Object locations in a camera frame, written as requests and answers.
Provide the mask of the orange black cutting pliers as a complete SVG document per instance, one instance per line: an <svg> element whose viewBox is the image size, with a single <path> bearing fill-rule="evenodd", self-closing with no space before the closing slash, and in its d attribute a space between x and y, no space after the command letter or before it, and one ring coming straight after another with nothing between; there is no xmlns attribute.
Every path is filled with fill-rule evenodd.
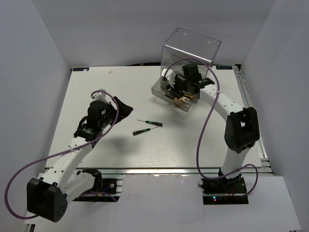
<svg viewBox="0 0 309 232"><path fill-rule="evenodd" d="M190 103L191 100L193 99L193 96L191 96L191 95L183 95L180 98L175 97L174 99L178 100L178 101L182 101L184 103Z"/></svg>

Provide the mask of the clear plastic drawer organizer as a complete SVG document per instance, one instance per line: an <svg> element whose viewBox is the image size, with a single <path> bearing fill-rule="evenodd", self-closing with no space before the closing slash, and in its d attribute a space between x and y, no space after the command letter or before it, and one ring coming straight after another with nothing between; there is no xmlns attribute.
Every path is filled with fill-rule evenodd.
<svg viewBox="0 0 309 232"><path fill-rule="evenodd" d="M161 73L152 94L188 112L199 91L213 84L213 66L221 41L188 28L176 28L161 49Z"/></svg>

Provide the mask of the green black screwdriver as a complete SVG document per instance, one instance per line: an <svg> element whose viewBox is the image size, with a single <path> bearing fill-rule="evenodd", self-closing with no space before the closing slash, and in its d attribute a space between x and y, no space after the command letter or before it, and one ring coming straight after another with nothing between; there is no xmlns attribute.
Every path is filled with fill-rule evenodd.
<svg viewBox="0 0 309 232"><path fill-rule="evenodd" d="M141 122L144 122L144 123L156 126L156 127L162 127L163 126L163 123L160 123L160 122L154 122L154 121L149 121L149 120L140 120L140 119L138 119L138 121L141 121Z"/></svg>
<svg viewBox="0 0 309 232"><path fill-rule="evenodd" d="M132 132L132 134L133 134L133 136L137 136L137 135L140 135L140 134L149 132L150 130L153 130L153 129L156 129L156 128L157 128L157 127L154 127L154 128L146 128L146 129L142 129L142 130L137 130L137 131Z"/></svg>

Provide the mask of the yellow long nose pliers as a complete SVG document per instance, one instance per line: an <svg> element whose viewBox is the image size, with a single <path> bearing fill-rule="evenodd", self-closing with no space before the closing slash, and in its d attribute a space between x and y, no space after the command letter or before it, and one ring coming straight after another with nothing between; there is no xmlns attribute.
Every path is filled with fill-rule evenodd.
<svg viewBox="0 0 309 232"><path fill-rule="evenodd" d="M164 92L165 92L165 96L170 98L170 99L172 99L172 100L174 100L174 99L178 99L179 100L180 99L180 96L177 93L175 93L173 91L173 89L171 89L171 88L164 89Z"/></svg>

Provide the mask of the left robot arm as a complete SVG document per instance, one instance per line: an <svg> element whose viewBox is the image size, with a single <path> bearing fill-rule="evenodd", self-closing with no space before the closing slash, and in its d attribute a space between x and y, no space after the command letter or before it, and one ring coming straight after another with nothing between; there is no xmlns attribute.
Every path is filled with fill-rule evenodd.
<svg viewBox="0 0 309 232"><path fill-rule="evenodd" d="M102 188L102 174L94 168L85 168L75 177L73 172L88 155L106 127L128 117L133 108L115 98L116 106L102 96L90 103L73 135L68 153L60 155L55 164L40 178L27 183L27 210L37 216L58 222L68 204L83 193L96 193Z"/></svg>

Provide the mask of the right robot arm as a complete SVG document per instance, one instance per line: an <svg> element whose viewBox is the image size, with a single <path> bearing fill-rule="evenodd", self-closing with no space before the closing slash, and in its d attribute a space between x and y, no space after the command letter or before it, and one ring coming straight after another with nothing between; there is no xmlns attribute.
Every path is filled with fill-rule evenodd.
<svg viewBox="0 0 309 232"><path fill-rule="evenodd" d="M202 78L196 64L186 64L182 69L182 75L175 75L174 90L182 94L198 94L211 106L209 113L217 112L225 121L227 153L218 173L218 188L228 193L235 188L235 179L240 178L247 153L260 138L257 111L231 100L221 91L217 78Z"/></svg>

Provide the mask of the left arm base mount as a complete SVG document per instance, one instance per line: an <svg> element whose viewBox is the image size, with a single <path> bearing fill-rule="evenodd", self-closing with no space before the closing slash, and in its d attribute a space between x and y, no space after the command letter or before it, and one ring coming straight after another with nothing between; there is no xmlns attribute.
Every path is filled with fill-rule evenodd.
<svg viewBox="0 0 309 232"><path fill-rule="evenodd" d="M119 178L104 178L102 179L100 188L96 192L88 190L73 201L115 203L120 198L122 182L123 180Z"/></svg>

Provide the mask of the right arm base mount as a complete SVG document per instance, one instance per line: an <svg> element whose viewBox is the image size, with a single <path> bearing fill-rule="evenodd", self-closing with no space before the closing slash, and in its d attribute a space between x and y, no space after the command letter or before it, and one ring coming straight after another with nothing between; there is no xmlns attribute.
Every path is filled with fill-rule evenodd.
<svg viewBox="0 0 309 232"><path fill-rule="evenodd" d="M198 182L202 189L204 205L236 205L248 204L248 196L244 178L241 177L234 183L224 183L223 179L207 180L202 178Z"/></svg>

